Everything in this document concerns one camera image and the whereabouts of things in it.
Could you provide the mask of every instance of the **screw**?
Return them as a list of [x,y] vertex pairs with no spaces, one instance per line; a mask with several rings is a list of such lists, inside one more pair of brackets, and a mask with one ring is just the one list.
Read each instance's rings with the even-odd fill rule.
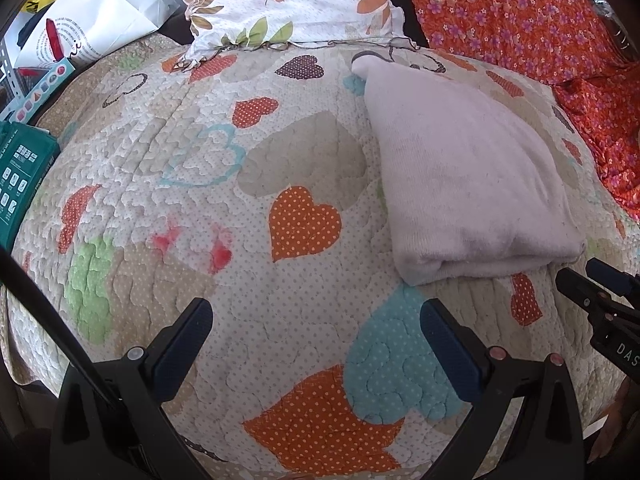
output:
[[131,350],[127,352],[127,358],[132,361],[137,361],[145,354],[145,349],[140,348],[139,346],[134,346]]
[[497,361],[502,361],[505,357],[507,357],[507,351],[501,346],[492,346],[489,349],[489,355]]
[[564,364],[564,359],[562,359],[562,356],[560,354],[551,354],[549,356],[549,360],[556,366],[562,366]]

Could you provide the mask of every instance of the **black cable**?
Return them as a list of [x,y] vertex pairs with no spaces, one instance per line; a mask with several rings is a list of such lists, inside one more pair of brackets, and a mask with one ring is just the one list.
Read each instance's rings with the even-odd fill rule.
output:
[[2,245],[0,245],[0,282],[4,283],[15,299],[43,327],[69,359],[69,362],[104,399],[107,405],[116,412],[122,412],[124,410],[122,402],[104,382],[71,330],[62,321],[41,290]]

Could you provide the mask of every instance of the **blue heart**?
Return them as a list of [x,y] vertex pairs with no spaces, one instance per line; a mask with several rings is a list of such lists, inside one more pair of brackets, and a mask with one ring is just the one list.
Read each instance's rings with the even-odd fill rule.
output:
[[[194,183],[187,182],[185,180],[177,180],[173,178],[172,175],[175,173],[175,168],[180,166],[188,157],[189,152],[192,147],[196,144],[201,144],[201,140],[206,139],[212,132],[224,132],[226,134],[226,144],[224,149],[231,150],[236,154],[236,160],[234,163],[228,167],[224,174],[214,177],[208,182],[204,183]],[[205,128],[200,131],[195,138],[188,144],[185,149],[177,150],[177,153],[171,156],[164,169],[162,170],[162,177],[160,179],[160,184],[168,184],[169,186],[181,186],[181,187],[206,187],[206,186],[215,186],[217,184],[222,184],[226,182],[233,176],[235,173],[240,171],[242,167],[242,162],[246,156],[246,150],[242,146],[238,146],[233,143],[234,137],[236,136],[236,129],[231,124],[214,124],[209,128]]]
[[352,91],[358,97],[364,95],[365,81],[363,78],[358,77],[355,74],[351,74],[342,80],[342,84],[347,90]]
[[343,381],[353,413],[371,424],[393,424],[411,408],[430,420],[462,408],[420,330],[425,298],[399,286],[360,327],[344,364]]

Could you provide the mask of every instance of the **white plastic bag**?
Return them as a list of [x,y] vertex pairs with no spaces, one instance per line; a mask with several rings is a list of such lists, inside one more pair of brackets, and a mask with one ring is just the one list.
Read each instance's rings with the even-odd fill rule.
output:
[[175,0],[56,0],[38,22],[16,68],[50,68],[53,50],[46,32],[53,20],[65,57],[81,68],[159,27],[178,8]]

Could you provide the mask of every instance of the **orange polka dot heart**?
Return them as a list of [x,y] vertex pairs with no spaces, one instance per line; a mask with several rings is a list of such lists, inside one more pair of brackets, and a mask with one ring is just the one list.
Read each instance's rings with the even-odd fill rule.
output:
[[277,262],[318,254],[340,237],[340,213],[328,204],[314,204],[308,189],[293,186],[280,193],[269,211],[271,256]]

